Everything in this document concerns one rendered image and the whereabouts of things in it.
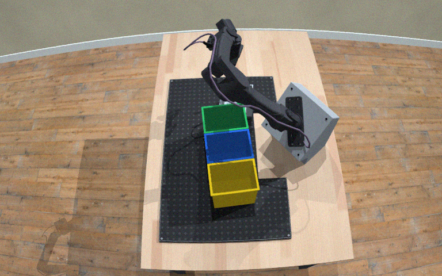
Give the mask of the blue open tray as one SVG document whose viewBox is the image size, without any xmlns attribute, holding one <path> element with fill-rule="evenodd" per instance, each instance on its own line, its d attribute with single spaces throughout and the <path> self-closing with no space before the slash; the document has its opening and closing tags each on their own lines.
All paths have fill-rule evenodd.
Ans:
<svg viewBox="0 0 442 276">
<path fill-rule="evenodd" d="M 207 164 L 254 159 L 248 129 L 204 134 Z"/>
</svg>

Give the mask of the yellow open-top bin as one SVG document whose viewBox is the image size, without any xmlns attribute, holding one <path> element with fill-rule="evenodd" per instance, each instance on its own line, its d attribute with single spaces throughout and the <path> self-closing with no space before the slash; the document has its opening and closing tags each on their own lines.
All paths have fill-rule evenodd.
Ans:
<svg viewBox="0 0 442 276">
<path fill-rule="evenodd" d="M 210 163 L 207 167 L 214 208 L 255 203 L 260 188 L 254 159 Z"/>
</svg>

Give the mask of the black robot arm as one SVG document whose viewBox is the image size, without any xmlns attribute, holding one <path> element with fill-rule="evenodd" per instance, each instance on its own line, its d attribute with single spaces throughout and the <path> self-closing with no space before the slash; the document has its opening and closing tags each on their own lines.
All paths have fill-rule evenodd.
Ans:
<svg viewBox="0 0 442 276">
<path fill-rule="evenodd" d="M 296 129 L 300 129 L 304 133 L 302 97 L 287 97 L 285 99 L 285 107 L 282 104 L 278 104 L 267 99 L 262 94 L 253 89 L 251 85 L 249 85 L 247 77 L 239 69 L 237 69 L 236 66 L 227 61 L 227 59 L 230 61 L 230 51 L 237 51 L 240 49 L 242 42 L 241 36 L 237 34 L 237 30 L 230 19 L 221 19 L 219 22 L 216 23 L 216 26 L 219 31 L 217 34 L 215 34 L 216 44 L 213 59 L 211 54 L 211 73 L 216 78 L 220 78 L 222 75 L 226 77 L 224 80 L 219 82 L 212 76 L 212 79 L 216 83 L 219 91 L 229 101 L 237 102 L 243 105 L 254 106 L 264 113 L 268 114 L 269 116 L 273 117 L 278 122 L 289 125 Z M 227 102 L 227 100 L 225 100 L 217 92 L 214 84 L 210 80 L 209 66 L 211 59 L 208 63 L 208 66 L 202 70 L 201 76 L 208 83 L 208 85 L 218 96 L 218 98 L 224 102 Z M 300 133 L 300 131 L 279 124 L 278 122 L 274 121 L 257 109 L 253 110 L 265 117 L 269 122 L 269 125 L 273 129 L 277 129 L 280 132 L 284 130 L 287 131 L 289 147 L 304 146 L 304 135 Z"/>
</svg>

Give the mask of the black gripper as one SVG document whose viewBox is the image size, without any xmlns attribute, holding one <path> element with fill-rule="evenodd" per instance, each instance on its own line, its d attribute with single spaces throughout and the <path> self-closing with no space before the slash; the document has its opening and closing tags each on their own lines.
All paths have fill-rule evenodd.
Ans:
<svg viewBox="0 0 442 276">
<path fill-rule="evenodd" d="M 241 44 L 241 47 L 240 47 L 239 50 L 237 50 L 237 51 L 230 51 L 231 52 L 231 54 L 230 54 L 230 62 L 234 66 L 236 66 L 238 58 L 240 57 L 240 54 L 241 54 L 242 50 L 243 50 L 243 45 Z"/>
</svg>

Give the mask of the green bin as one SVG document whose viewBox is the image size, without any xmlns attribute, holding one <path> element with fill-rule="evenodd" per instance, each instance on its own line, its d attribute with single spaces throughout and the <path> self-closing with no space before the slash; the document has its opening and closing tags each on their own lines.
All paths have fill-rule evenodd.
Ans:
<svg viewBox="0 0 442 276">
<path fill-rule="evenodd" d="M 249 129 L 245 107 L 234 104 L 201 108 L 204 134 Z"/>
</svg>

